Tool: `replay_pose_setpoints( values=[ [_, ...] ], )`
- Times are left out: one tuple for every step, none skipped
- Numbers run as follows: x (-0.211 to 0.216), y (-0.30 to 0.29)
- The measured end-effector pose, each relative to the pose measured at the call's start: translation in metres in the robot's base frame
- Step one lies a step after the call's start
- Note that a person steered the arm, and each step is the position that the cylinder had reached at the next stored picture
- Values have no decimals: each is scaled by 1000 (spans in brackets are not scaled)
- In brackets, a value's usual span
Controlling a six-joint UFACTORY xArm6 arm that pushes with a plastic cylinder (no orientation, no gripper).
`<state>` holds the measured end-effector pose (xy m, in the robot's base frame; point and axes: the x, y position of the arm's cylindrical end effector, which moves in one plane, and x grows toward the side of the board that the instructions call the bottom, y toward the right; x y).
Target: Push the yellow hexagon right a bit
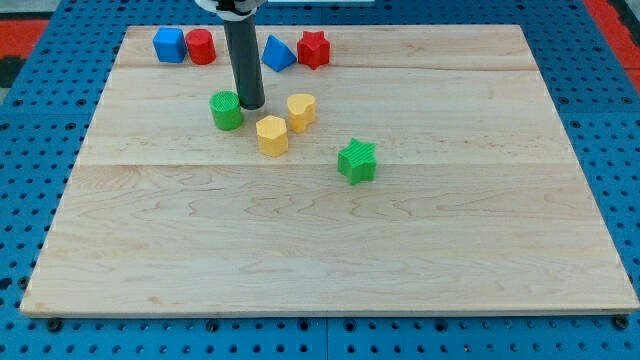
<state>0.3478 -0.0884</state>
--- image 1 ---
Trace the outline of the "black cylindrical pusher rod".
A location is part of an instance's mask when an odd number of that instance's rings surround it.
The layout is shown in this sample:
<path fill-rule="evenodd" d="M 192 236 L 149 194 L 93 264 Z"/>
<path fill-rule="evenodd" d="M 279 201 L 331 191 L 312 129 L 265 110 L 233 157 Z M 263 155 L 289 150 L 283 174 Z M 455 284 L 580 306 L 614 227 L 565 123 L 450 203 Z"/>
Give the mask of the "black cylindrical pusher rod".
<path fill-rule="evenodd" d="M 265 94 L 255 16 L 225 21 L 224 30 L 240 105 L 247 110 L 257 110 L 265 104 Z"/>

